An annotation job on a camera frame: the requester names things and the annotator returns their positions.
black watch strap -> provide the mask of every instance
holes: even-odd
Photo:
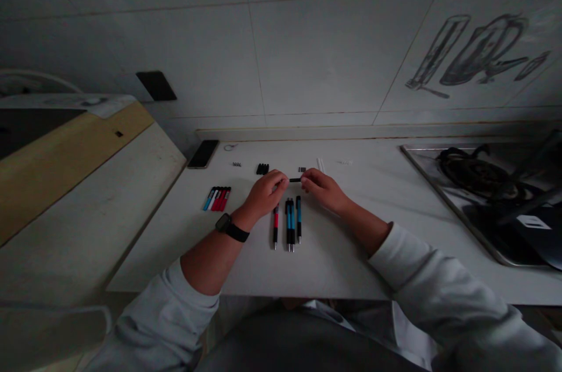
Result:
[[[225,230],[225,233],[228,234],[230,237],[232,237],[234,240],[238,240],[239,242],[242,243],[244,243],[248,238],[248,236],[250,235],[249,233],[243,231],[241,228],[238,228],[232,223],[228,225],[227,229]]]

drawing on wall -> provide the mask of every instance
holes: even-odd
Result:
[[[476,74],[485,70],[488,64],[497,61],[517,44],[526,29],[526,18],[509,14],[499,16],[486,26],[476,28],[439,83],[454,86],[470,81]]]
[[[546,59],[549,58],[550,52],[544,52],[539,57],[535,57],[533,60],[528,62],[523,69],[519,72],[519,74],[513,79],[514,81],[520,81],[525,79],[531,73],[535,71],[541,64],[546,62]]]
[[[427,83],[433,77],[433,74],[441,66],[441,62],[446,55],[449,54],[451,48],[456,44],[458,38],[464,32],[470,21],[468,15],[457,15],[448,18],[437,36],[433,40],[429,51],[424,57],[419,69],[412,79],[410,79],[406,86],[410,89],[428,91],[441,98],[449,98],[449,95],[429,89],[426,87]]]
[[[488,83],[493,82],[493,76],[497,74],[503,73],[506,70],[511,69],[512,67],[517,66],[518,64],[524,63],[528,60],[528,57],[520,57],[518,59],[513,60],[506,60],[505,62],[491,62],[486,65],[484,69],[484,73],[486,74],[485,77],[480,79],[478,83]]]
[[[406,83],[406,87],[414,90],[422,89],[440,98],[449,98],[448,94],[428,88],[426,85],[456,44],[470,20],[470,15],[455,15],[445,21],[416,74]],[[439,83],[444,86],[461,85],[471,81],[480,72],[484,72],[485,77],[478,80],[478,83],[487,84],[493,82],[495,76],[527,62],[529,57],[512,60],[500,60],[500,58],[517,44],[528,26],[527,18],[506,13],[485,26],[477,27],[468,43],[449,64]],[[545,62],[549,54],[550,51],[544,52],[528,62],[515,80],[527,77]]]

smartwatch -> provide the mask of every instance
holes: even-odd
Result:
[[[249,233],[246,233],[242,229],[235,226],[232,223],[232,217],[228,214],[224,214],[222,217],[218,219],[217,223],[215,224],[215,229],[219,233],[228,234],[234,240],[238,240],[239,242],[242,243],[244,243],[248,238],[248,236],[250,235]]]

hand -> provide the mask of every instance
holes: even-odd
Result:
[[[264,215],[273,211],[289,185],[289,178],[279,170],[271,170],[254,183],[250,194],[240,208],[232,213],[232,222],[249,232]]]
[[[317,169],[306,170],[300,178],[301,187],[314,195],[330,211],[341,215],[351,200],[330,176]]]

finger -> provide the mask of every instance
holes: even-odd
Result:
[[[277,185],[277,189],[271,194],[275,198],[281,199],[285,190],[289,187],[289,180],[288,179],[281,179],[279,184]]]
[[[305,177],[301,178],[300,183],[302,183],[302,185],[307,191],[312,192],[312,194],[315,196],[320,194],[320,192],[322,192],[322,188],[308,178]]]
[[[289,181],[289,178],[287,176],[285,176],[285,174],[283,174],[282,172],[280,172],[278,170],[273,170],[273,171],[267,173],[263,177],[263,180],[268,184],[268,186],[271,186],[271,187],[274,187],[274,185],[276,185],[277,183],[279,183],[283,179],[286,179],[287,181]]]
[[[311,180],[321,180],[324,176],[325,174],[318,169],[308,169],[303,173],[301,177]]]

